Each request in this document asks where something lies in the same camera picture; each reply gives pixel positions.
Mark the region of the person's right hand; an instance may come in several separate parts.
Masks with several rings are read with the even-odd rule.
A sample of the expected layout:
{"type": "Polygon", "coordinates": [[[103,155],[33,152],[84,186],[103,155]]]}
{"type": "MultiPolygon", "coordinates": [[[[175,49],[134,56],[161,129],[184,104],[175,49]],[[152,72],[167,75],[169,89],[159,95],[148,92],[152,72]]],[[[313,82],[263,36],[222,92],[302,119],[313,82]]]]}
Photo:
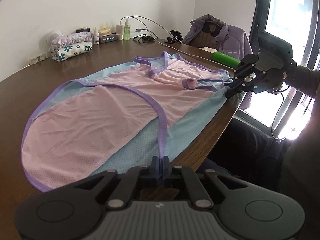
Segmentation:
{"type": "Polygon", "coordinates": [[[270,90],[270,92],[271,92],[271,93],[281,92],[281,91],[283,90],[283,83],[284,83],[284,81],[286,80],[286,78],[287,78],[287,73],[284,72],[284,73],[283,73],[283,82],[282,82],[282,84],[281,84],[280,86],[278,86],[278,87],[272,88],[272,89],[270,90]]]}

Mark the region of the person's right forearm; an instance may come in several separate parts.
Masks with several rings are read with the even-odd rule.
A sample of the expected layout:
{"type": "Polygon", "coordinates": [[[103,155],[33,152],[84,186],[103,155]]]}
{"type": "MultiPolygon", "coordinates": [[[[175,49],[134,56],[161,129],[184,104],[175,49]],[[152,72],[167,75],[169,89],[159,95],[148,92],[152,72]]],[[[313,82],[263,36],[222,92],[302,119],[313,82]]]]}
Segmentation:
{"type": "Polygon", "coordinates": [[[314,99],[319,97],[319,70],[311,70],[303,66],[292,67],[287,72],[285,83],[314,99]]]}

